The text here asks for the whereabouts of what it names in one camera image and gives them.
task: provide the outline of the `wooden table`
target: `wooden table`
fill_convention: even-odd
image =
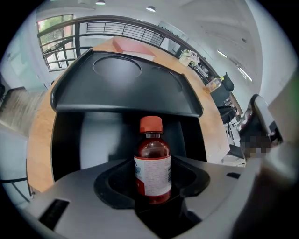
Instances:
[[[228,139],[212,97],[202,89],[204,84],[201,79],[194,70],[188,66],[183,66],[177,58],[156,47],[146,43],[143,44],[156,56],[153,60],[154,62],[186,75],[204,108],[204,113],[200,117],[199,123],[206,148],[207,161],[218,163],[229,151]],[[112,39],[103,42],[93,49],[117,52],[112,44]],[[46,93],[36,113],[28,141],[28,182],[30,186],[40,192],[47,190],[54,183],[51,165],[51,138],[56,113],[50,106],[52,87]]]

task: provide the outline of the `wooden floor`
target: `wooden floor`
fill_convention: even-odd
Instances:
[[[9,91],[0,109],[0,123],[29,137],[31,124],[44,95],[45,91]]]

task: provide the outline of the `ceiling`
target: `ceiling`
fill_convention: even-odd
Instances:
[[[163,20],[187,34],[199,47],[206,60],[215,68],[223,60],[226,67],[237,70],[229,59],[222,59],[217,50],[239,65],[253,79],[245,80],[240,75],[241,85],[250,93],[259,93],[262,80],[262,65],[259,35],[254,18],[245,1],[240,0],[105,0],[105,6],[95,4],[96,0],[48,1],[38,8],[38,12],[59,7],[80,7],[95,9],[97,13],[104,7],[134,9],[151,18]],[[152,5],[155,13],[145,8]]]

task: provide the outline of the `black tray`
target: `black tray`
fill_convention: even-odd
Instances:
[[[203,113],[183,74],[143,58],[92,49],[64,71],[50,103],[56,112]]]

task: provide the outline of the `orange bottle cap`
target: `orange bottle cap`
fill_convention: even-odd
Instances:
[[[146,116],[140,120],[140,132],[163,132],[162,119],[158,116]]]

